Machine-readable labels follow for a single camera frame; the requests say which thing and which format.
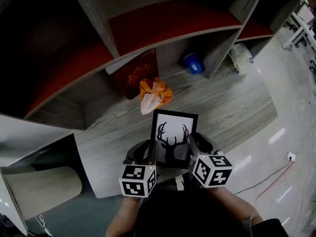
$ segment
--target picture frame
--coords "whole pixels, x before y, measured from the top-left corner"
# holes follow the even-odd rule
[[[187,140],[196,132],[198,115],[154,110],[151,141],[157,141],[157,166],[187,168],[190,153]]]

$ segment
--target red book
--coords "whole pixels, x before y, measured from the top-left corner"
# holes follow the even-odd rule
[[[142,79],[153,80],[155,77],[159,77],[155,49],[140,54],[110,75],[113,87],[128,99],[139,94]]]

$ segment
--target black picture frame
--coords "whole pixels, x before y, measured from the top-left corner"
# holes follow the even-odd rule
[[[158,121],[159,114],[193,119],[191,133],[196,132],[196,130],[197,130],[197,125],[198,125],[198,115],[197,114],[155,109],[154,113],[153,113],[153,123],[152,123],[152,132],[151,132],[151,141],[152,142],[156,140],[156,129],[157,129],[157,121]],[[187,153],[186,160],[179,160],[178,163],[172,164],[172,165],[170,165],[169,163],[165,163],[165,162],[159,162],[157,160],[157,166],[162,166],[162,167],[187,168],[189,163],[190,163],[189,153]]]

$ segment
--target shelf compartment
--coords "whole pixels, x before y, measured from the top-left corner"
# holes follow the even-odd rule
[[[239,35],[237,41],[252,40],[272,37],[274,34],[269,27],[260,24],[254,18],[250,18]]]
[[[193,0],[149,5],[112,18],[109,23],[121,56],[196,35],[241,28],[227,10]]]
[[[69,41],[40,66],[42,73],[36,80],[25,118],[63,89],[112,60],[110,52],[95,32]]]

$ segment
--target person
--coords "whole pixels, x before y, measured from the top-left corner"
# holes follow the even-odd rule
[[[257,210],[224,187],[158,190],[141,204],[125,197],[106,237],[237,236],[287,237],[278,219],[264,221]]]

